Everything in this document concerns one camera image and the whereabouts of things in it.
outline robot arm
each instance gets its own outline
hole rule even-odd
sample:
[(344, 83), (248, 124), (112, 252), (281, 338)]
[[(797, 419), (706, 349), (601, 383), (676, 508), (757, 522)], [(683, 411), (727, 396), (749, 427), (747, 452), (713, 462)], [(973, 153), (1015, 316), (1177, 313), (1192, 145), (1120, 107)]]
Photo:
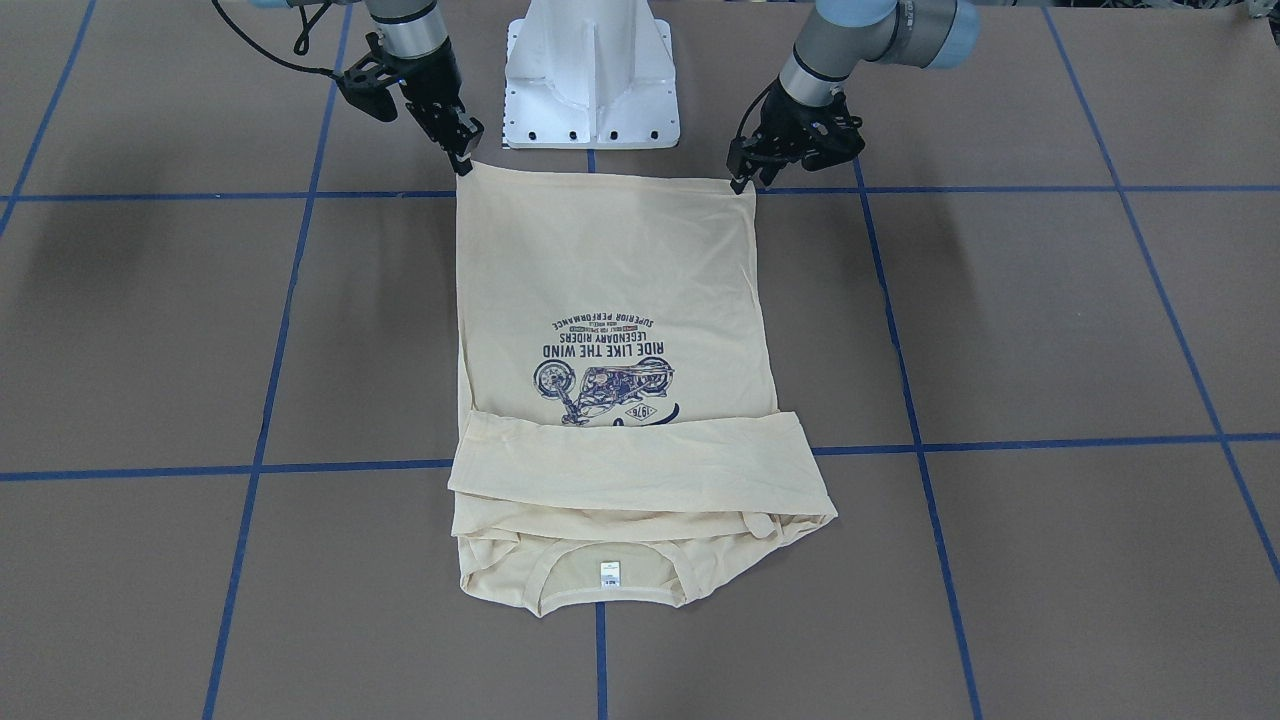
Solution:
[(730, 143), (735, 192), (755, 173), (765, 186), (791, 163), (820, 170), (865, 147), (849, 114), (842, 85), (859, 60), (952, 68), (978, 38), (978, 13), (968, 0), (817, 0), (791, 56), (765, 90), (760, 126)]
[[(337, 0), (351, 4), (358, 0)], [(252, 0), (257, 6), (316, 5), (321, 0)], [(471, 151), (484, 126), (462, 104), (462, 76), (436, 0), (365, 0), (379, 32), (365, 41), (369, 53), (340, 76), (342, 96), (370, 117), (389, 123), (398, 111), (390, 86), (398, 85), (404, 108), (428, 137), (448, 154), (453, 170), (471, 172)]]

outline blue tape line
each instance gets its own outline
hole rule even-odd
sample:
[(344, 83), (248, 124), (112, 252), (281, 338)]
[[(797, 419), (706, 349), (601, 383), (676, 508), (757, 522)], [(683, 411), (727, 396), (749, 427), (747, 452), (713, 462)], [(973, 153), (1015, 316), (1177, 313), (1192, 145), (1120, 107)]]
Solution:
[(1280, 433), (1234, 433), (1226, 436), (1228, 442), (1276, 442)]
[(951, 577), (951, 560), (947, 556), (947, 543), (942, 534), (942, 519), (938, 516), (938, 505), (933, 495), (933, 480), (929, 477), (929, 464), (924, 455), (924, 442), (920, 437), (920, 423), (915, 416), (915, 401), (911, 397), (911, 383), (906, 373), (906, 356), (902, 354), (902, 341), (897, 334), (897, 320), (893, 318), (893, 300), (888, 291), (888, 279), (884, 275), (884, 263), (881, 259), (879, 241), (876, 236), (876, 220), (872, 217), (870, 197), (867, 195), (867, 182), (863, 178), (863, 168), (854, 160), (854, 176), (858, 179), (858, 197), (863, 205), (863, 218), (867, 222), (867, 240), (872, 249), (872, 260), (876, 264), (876, 279), (879, 282), (881, 293), (884, 296), (884, 320), (888, 323), (890, 342), (893, 343), (893, 352), (897, 355), (897, 372), (902, 382), (902, 401), (906, 405), (906, 420), (911, 427), (911, 442), (915, 451), (915, 462), (920, 470), (920, 484), (924, 487), (924, 500), (929, 510), (929, 524), (933, 527), (933, 543), (938, 552), (938, 565), (942, 570), (942, 584), (947, 593), (947, 605), (951, 607), (951, 624), (955, 628), (956, 647), (960, 651), (960, 665), (964, 670), (965, 687), (969, 691), (969, 707), (974, 720), (982, 720), (982, 702), (978, 698), (978, 682), (974, 679), (973, 662), (969, 659), (969, 641), (964, 632), (964, 619), (960, 615), (960, 601), (956, 597), (955, 580)]
[(430, 470), (452, 468), (453, 460), (439, 457), (430, 460), (356, 460), (352, 462), (279, 462), (262, 465), (264, 475), (289, 473), (361, 473), (369, 470)]
[(974, 452), (989, 450), (1055, 450), (1064, 447), (1148, 447), (1155, 445), (1216, 443), (1217, 436), (1149, 436), (1079, 439), (1014, 439), (986, 442), (929, 442), (925, 452)]
[[(1280, 433), (1228, 434), (1229, 442), (1280, 442)], [(1116, 438), (1006, 439), (977, 442), (927, 442), (924, 452), (989, 452), (1001, 450), (1053, 450), (1070, 447), (1147, 447), (1160, 445), (1203, 445), (1220, 442), (1217, 436), (1147, 436)], [(854, 445), (809, 448), (814, 456), (905, 455), (914, 445)], [(449, 457), (413, 460), (349, 460), (329, 462), (275, 462), (264, 465), (186, 465), (170, 468), (106, 468), (90, 470), (19, 470), (0, 473), (0, 482), (110, 480), (131, 478), (193, 478), (202, 475), (284, 475), (305, 473), (361, 473), (374, 470), (433, 470), (452, 468)]]
[[(589, 150), (588, 172), (596, 172), (594, 150)], [(951, 186), (882, 186), (867, 187), (762, 187), (758, 195), (922, 195), (922, 193), (1002, 193), (1002, 192), (1115, 192), (1110, 184), (951, 184)], [(1280, 192), (1280, 184), (1143, 184), (1125, 186), (1125, 192)], [(452, 190), (321, 190), (321, 200), (456, 197)], [(156, 193), (72, 193), (72, 195), (0, 195), (0, 202), (150, 202), (168, 200), (305, 200), (306, 191), (288, 192), (156, 192)]]
[(207, 465), (186, 468), (110, 468), (101, 470), (26, 470), (0, 473), (0, 483), (37, 480), (111, 480), (129, 478), (195, 478), (204, 475), (247, 475), (252, 465)]
[(347, 462), (278, 462), (266, 465), (187, 465), (174, 468), (106, 468), (93, 470), (20, 470), (0, 473), (0, 483), (40, 480), (113, 480), (136, 478), (197, 478), (206, 475), (284, 475), (305, 473), (362, 473), (374, 470), (431, 470), (452, 468), (449, 457), (417, 460), (355, 460)]
[(22, 196), (22, 186), (27, 184), (27, 176), (31, 174), (31, 165), (36, 161), (36, 152), (40, 151), (40, 143), (45, 141), (45, 131), (49, 129), (49, 122), (54, 118), (54, 110), (58, 109), (58, 101), (63, 97), (63, 90), (67, 87), (67, 78), (72, 76), (72, 68), (76, 67), (76, 59), (79, 58), (79, 49), (84, 44), (84, 33), (88, 31), (88, 22), (93, 17), (93, 9), (97, 6), (97, 0), (88, 0), (88, 5), (84, 6), (84, 17), (81, 18), (81, 27), (76, 31), (76, 42), (72, 44), (72, 51), (67, 55), (67, 64), (63, 65), (63, 74), (58, 77), (58, 85), (54, 87), (54, 95), (49, 99), (49, 105), (45, 106), (45, 115), (40, 119), (40, 127), (36, 128), (36, 137), (31, 141), (31, 147), (27, 149), (27, 158), (22, 161), (22, 169), (18, 172), (18, 181), (13, 184), (13, 192), (9, 193), (9, 199), (4, 204), (4, 214), (0, 215), (0, 236), (4, 236), (5, 228), (9, 227), (9, 218), (13, 217), (13, 209), (17, 205), (17, 200)]
[(837, 447), (812, 447), (815, 457), (829, 455), (897, 455), (915, 452), (914, 445), (854, 445)]
[(759, 187), (756, 195), (854, 195), (856, 187)]
[(239, 578), (244, 568), (248, 527), (253, 521), (253, 505), (257, 502), (257, 473), (250, 475), (248, 487), (244, 489), (244, 509), (241, 510), (241, 527), (236, 536), (236, 555), (232, 557), (232, 574), (227, 582), (227, 598), (223, 601), (223, 619), (218, 624), (214, 665), (209, 671), (209, 689), (205, 692), (205, 711), (201, 715), (204, 720), (212, 720), (214, 706), (218, 702), (218, 688), (223, 682), (223, 660), (227, 657), (227, 641), (232, 633), (232, 615), (236, 612), (236, 596), (239, 593)]
[[(342, 56), (347, 50), (347, 33), (351, 29), (351, 5), (343, 13), (342, 31), (338, 36), (338, 53), (334, 58), (334, 67), (342, 67)], [(284, 364), (284, 346), (289, 337), (289, 313), (293, 306), (293, 291), (298, 284), (298, 270), (302, 266), (302, 254), (306, 251), (307, 233), (311, 229), (311, 213), (315, 208), (315, 195), (320, 186), (320, 168), (324, 167), (325, 143), (329, 140), (329, 122), (333, 119), (334, 99), (338, 95), (338, 86), (329, 86), (329, 97), (325, 101), (324, 119), (320, 122), (320, 137), (316, 141), (316, 156), (311, 168), (311, 184), (307, 188), (307, 204), (302, 210), (302, 227), (298, 229), (298, 242), (293, 252), (293, 268), (289, 270), (289, 288), (284, 296), (284, 310), (280, 314), (280, 332), (275, 341), (275, 357), (271, 361), (271, 377), (266, 386), (266, 400), (262, 402), (262, 428), (259, 432), (257, 447), (253, 450), (253, 465), (261, 465), (266, 455), (266, 439), (271, 429), (271, 413), (275, 405), (275, 392), (280, 382), (280, 368)], [(244, 510), (241, 514), (239, 534), (236, 539), (236, 555), (232, 559), (232, 574), (227, 583), (227, 600), (223, 603), (223, 619), (218, 628), (218, 644), (214, 648), (214, 662), (209, 671), (209, 691), (205, 693), (205, 711), (202, 720), (212, 720), (214, 708), (218, 703), (218, 688), (221, 684), (223, 661), (227, 659), (227, 642), (230, 637), (232, 618), (236, 614), (236, 596), (239, 592), (241, 571), (244, 566), (244, 551), (248, 547), (248, 532), (253, 523), (253, 505), (257, 500), (257, 484), (261, 473), (250, 475), (248, 487), (244, 491)]]
[(83, 195), (23, 195), (20, 202), (156, 202), (173, 200), (302, 200), (306, 192), (151, 192)]
[(1125, 192), (1280, 192), (1280, 184), (1126, 184)]
[(1108, 184), (945, 184), (937, 187), (883, 186), (868, 187), (870, 195), (918, 195), (964, 192), (1115, 192)]
[(609, 662), (605, 652), (608, 629), (604, 603), (595, 603), (595, 716), (609, 720)]
[(1213, 432), (1217, 436), (1219, 443), (1222, 446), (1222, 455), (1226, 456), (1226, 464), (1231, 469), (1231, 475), (1235, 478), (1235, 486), (1240, 491), (1240, 497), (1244, 500), (1244, 506), (1249, 512), (1249, 519), (1253, 520), (1253, 529), (1258, 533), (1258, 541), (1262, 543), (1262, 550), (1267, 555), (1267, 560), (1271, 562), (1271, 573), (1276, 577), (1276, 582), (1280, 582), (1280, 559), (1276, 557), (1275, 546), (1271, 543), (1271, 537), (1267, 534), (1266, 525), (1262, 524), (1262, 516), (1258, 514), (1257, 506), (1253, 503), (1253, 493), (1249, 492), (1248, 483), (1244, 482), (1244, 474), (1240, 473), (1240, 468), (1235, 461), (1235, 454), (1231, 451), (1231, 445), (1228, 442), (1226, 433), (1222, 430), (1222, 423), (1217, 416), (1217, 410), (1213, 409), (1213, 401), (1210, 398), (1208, 387), (1204, 384), (1204, 378), (1201, 377), (1199, 368), (1196, 365), (1196, 357), (1192, 355), (1190, 343), (1187, 342), (1187, 336), (1183, 333), (1181, 323), (1178, 322), (1178, 315), (1174, 313), (1174, 304), (1169, 299), (1169, 293), (1165, 291), (1165, 283), (1160, 279), (1160, 272), (1156, 269), (1156, 261), (1151, 256), (1151, 250), (1147, 247), (1147, 240), (1142, 234), (1142, 228), (1138, 225), (1138, 217), (1133, 211), (1133, 206), (1129, 204), (1129, 196), (1125, 192), (1124, 184), (1120, 182), (1120, 174), (1116, 172), (1115, 163), (1111, 159), (1111, 152), (1107, 151), (1107, 143), (1102, 140), (1102, 131), (1098, 128), (1098, 122), (1093, 115), (1093, 109), (1089, 108), (1089, 101), (1084, 97), (1084, 90), (1080, 87), (1080, 81), (1075, 74), (1075, 68), (1071, 65), (1071, 59), (1066, 54), (1066, 46), (1062, 44), (1062, 37), (1057, 32), (1057, 26), (1053, 24), (1053, 17), (1050, 14), (1048, 8), (1041, 8), (1041, 13), (1044, 15), (1044, 22), (1048, 23), (1050, 35), (1053, 36), (1053, 44), (1057, 45), (1057, 51), (1062, 56), (1062, 64), (1066, 67), (1066, 74), (1071, 78), (1071, 87), (1075, 88), (1075, 96), (1080, 101), (1080, 108), (1084, 109), (1084, 117), (1089, 120), (1089, 128), (1093, 129), (1093, 138), (1098, 143), (1098, 150), (1102, 151), (1102, 159), (1107, 164), (1107, 170), (1111, 173), (1111, 179), (1115, 183), (1115, 191), (1120, 195), (1120, 204), (1124, 205), (1125, 215), (1129, 218), (1129, 227), (1133, 229), (1134, 240), (1138, 242), (1138, 249), (1142, 251), (1142, 259), (1147, 263), (1147, 272), (1151, 274), (1151, 282), (1156, 286), (1156, 292), (1160, 295), (1160, 302), (1165, 307), (1165, 314), (1169, 316), (1169, 324), (1174, 328), (1174, 334), (1178, 337), (1178, 345), (1181, 347), (1183, 357), (1187, 360), (1187, 368), (1192, 373), (1192, 379), (1196, 380), (1196, 389), (1199, 392), (1201, 401), (1204, 404), (1204, 411), (1208, 413), (1210, 423), (1213, 425)]
[(452, 190), (323, 190), (315, 195), (321, 200), (358, 200), (365, 197), (454, 197), (457, 192)]

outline black cable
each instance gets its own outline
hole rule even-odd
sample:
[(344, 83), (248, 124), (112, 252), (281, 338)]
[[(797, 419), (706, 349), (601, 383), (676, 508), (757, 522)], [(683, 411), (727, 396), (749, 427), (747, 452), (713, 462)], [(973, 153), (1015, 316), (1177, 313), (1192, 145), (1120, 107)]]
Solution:
[(210, 0), (210, 1), (214, 4), (214, 9), (218, 10), (218, 14), (221, 15), (223, 22), (227, 23), (227, 27), (232, 28), (236, 32), (236, 35), (239, 36), (241, 40), (243, 40), (244, 42), (247, 42), (248, 46), (252, 47), (253, 50), (257, 50), (268, 60), (271, 60), (276, 65), (283, 65), (285, 68), (289, 68), (291, 70), (297, 70), (300, 73), (310, 73), (310, 74), (315, 74), (315, 76), (325, 76), (325, 77), (329, 77), (332, 79), (338, 79), (339, 77), (342, 77), (333, 68), (308, 68), (306, 65), (294, 65), (293, 63), (289, 63), (288, 60), (282, 60), (282, 59), (276, 58), (275, 55), (271, 55), (261, 45), (259, 45), (257, 42), (253, 42), (252, 37), (244, 35), (244, 31), (241, 29), (238, 24), (236, 24), (236, 20), (230, 19), (230, 17), (227, 14), (227, 10), (223, 10), (221, 3), (219, 3), (218, 0)]
[(746, 119), (751, 117), (751, 110), (754, 110), (755, 106), (760, 104), (760, 100), (764, 100), (764, 96), (769, 94), (769, 90), (772, 87), (773, 83), (769, 83), (764, 90), (760, 91), (759, 95), (755, 96), (755, 100), (751, 100), (751, 104), (746, 106), (746, 111), (742, 113), (742, 120), (737, 123), (737, 133), (736, 133), (737, 137), (742, 137), (742, 128), (746, 127)]
[(320, 22), (321, 15), (324, 15), (325, 10), (328, 10), (332, 6), (333, 6), (333, 0), (325, 0), (324, 5), (320, 5), (320, 9), (316, 10), (316, 14), (307, 18), (307, 9), (303, 8), (302, 5), (298, 5), (298, 14), (302, 15), (302, 32), (298, 33), (298, 38), (293, 41), (294, 55), (301, 58), (302, 55), (306, 55), (307, 53), (311, 51), (311, 28), (316, 27), (316, 23)]

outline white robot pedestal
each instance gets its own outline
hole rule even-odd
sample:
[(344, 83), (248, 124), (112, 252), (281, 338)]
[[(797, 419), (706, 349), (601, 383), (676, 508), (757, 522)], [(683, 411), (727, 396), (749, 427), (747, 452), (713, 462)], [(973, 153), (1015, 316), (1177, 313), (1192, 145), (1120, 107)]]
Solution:
[(504, 146), (636, 150), (678, 140), (671, 26), (645, 0), (532, 0), (511, 23)]

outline table surface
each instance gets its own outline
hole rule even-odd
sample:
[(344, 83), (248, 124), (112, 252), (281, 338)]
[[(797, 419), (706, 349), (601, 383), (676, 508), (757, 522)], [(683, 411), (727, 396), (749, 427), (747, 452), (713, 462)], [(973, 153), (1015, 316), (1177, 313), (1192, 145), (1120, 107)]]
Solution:
[[(684, 137), (588, 154), (500, 147), (525, 6), (444, 5), (476, 158), (666, 177), (724, 176), (808, 12), (654, 3)], [(840, 520), (535, 620), (457, 589), (442, 154), (207, 4), (0, 5), (0, 716), (1275, 717), (1280, 53), (1239, 8), (982, 20), (859, 67), (860, 163), (759, 199)]]

